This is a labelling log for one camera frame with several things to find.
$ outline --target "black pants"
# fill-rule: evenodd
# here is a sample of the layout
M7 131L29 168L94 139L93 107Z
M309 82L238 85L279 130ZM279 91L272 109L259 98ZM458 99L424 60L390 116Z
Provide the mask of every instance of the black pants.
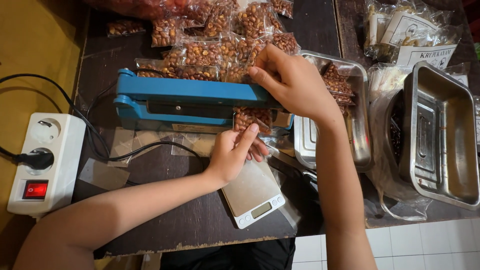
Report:
M295 238L166 252L161 270L291 270Z

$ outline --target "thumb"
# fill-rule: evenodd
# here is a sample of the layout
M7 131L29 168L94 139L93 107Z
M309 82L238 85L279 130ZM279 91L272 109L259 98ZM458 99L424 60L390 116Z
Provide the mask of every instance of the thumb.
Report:
M248 73L254 81L270 93L284 87L281 82L274 79L268 72L259 67L251 67Z
M234 149L234 151L242 157L246 157L250 146L252 146L253 141L257 137L258 134L258 124L253 123L251 124L244 132L240 139L239 144Z

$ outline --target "person's left hand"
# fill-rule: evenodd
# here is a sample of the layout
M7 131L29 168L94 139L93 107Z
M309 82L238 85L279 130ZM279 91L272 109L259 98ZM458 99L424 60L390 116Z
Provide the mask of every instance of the person's left hand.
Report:
M216 136L210 165L205 173L221 181L221 187L237 178L245 159L261 162L268 155L265 143L257 137L258 124L251 124L243 134L227 130Z

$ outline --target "black power cord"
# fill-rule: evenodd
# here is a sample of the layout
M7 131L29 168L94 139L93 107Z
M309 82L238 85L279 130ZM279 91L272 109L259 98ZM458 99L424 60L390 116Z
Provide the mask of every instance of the black power cord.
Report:
M154 73L157 73L157 74L161 74L160 71L157 71L157 70L153 70L153 69L144 69L144 68L140 68L140 69L136 69L136 70L133 70L133 72L138 72L138 71L148 71L148 72L154 72ZM70 107L72 108L72 110L85 122L85 124L87 125L87 137L88 137L88 143L89 143L89 146L90 148L92 149L93 153L95 154L95 156L97 156L99 159L101 160L105 160L105 161L119 161L119 160L124 160L128 157L131 157L133 155L136 155L150 147L153 147L153 146L157 146L157 145L172 145L172 146L176 146L176 147L180 147L190 153L192 153L199 161L200 161L200 164L201 164L201 167L202 167L202 171L204 170L204 166L203 166L203 163L202 163L202 158L193 150L191 150L190 148L186 147L186 146L183 146L179 143L175 143L175 142L169 142L169 141L161 141L161 142L154 142L154 143L151 143L151 144L148 144L146 146L143 146L135 151L132 151L126 155L123 155L123 156L119 156L119 157L115 157L115 158L110 158L110 153L109 153L109 150L108 150L108 146L105 142L105 140L102 138L102 136L100 135L100 133L98 133L98 131L95 129L95 127L93 127L93 125L89 122L88 120L88 116L89 116L89 113L90 113L90 110L95 106L96 102L98 101L98 99L100 98L100 96L102 96L103 94L105 94L106 92L108 92L110 89L112 89L113 86L115 86L117 84L117 80L115 80L113 83L111 83L107 88L105 88L104 90L102 90L98 95L96 95L94 97L94 99L92 100L92 103L90 104L90 106L88 107L88 110L87 110L87 113L86 115L84 116L80 110L78 110L78 108L75 106L74 102L72 101L72 99L68 96L68 94L65 92L65 90L63 90L63 88L58 85L55 81L53 81L52 79L50 78L47 78L45 76L42 76L42 75L38 75L38 74L30 74L30 73L23 73L23 74L14 74L14 75L10 75L10 76L7 76L7 77L3 77L0 79L0 84L5 82L5 81L8 81L10 79L14 79L14 78L18 78L18 77L35 77L35 78L40 78L40 79L43 79L43 80L46 80L50 83L52 83L54 86L56 86L58 88L58 90L60 90L60 92L63 94L63 97L65 98L65 100L68 102L68 104L70 105ZM106 156L102 155L101 153L99 153L96 149L96 146L93 142L93 137L92 137L92 133L93 135L95 135L97 137L97 139L100 141L102 147L104 148L105 150L105 153L106 153ZM7 157L10 157L12 158L13 161L15 162L25 162L27 164L29 164L31 167L33 167L34 169L37 169L37 168L42 168L42 169L45 169L46 167L48 167L49 165L51 165L53 163L53 158L51 160L51 163L50 163L50 159L49 159L49 156L47 156L46 154L49 154L51 155L50 153L37 153L37 154L34 154L34 155L27 155L27 154L13 154L9 151L7 151L6 149L0 147L0 153L1 154L4 154L5 156ZM138 185L138 183L135 183L135 182L132 182L132 181L127 181L128 184L131 184L131 185Z

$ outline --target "power strip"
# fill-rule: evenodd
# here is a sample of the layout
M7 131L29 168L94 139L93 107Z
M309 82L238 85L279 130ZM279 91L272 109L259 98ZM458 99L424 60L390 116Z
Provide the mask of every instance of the power strip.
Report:
M85 126L69 114L30 116L22 153L52 153L54 162L44 170L18 165L7 211L38 218L71 203Z

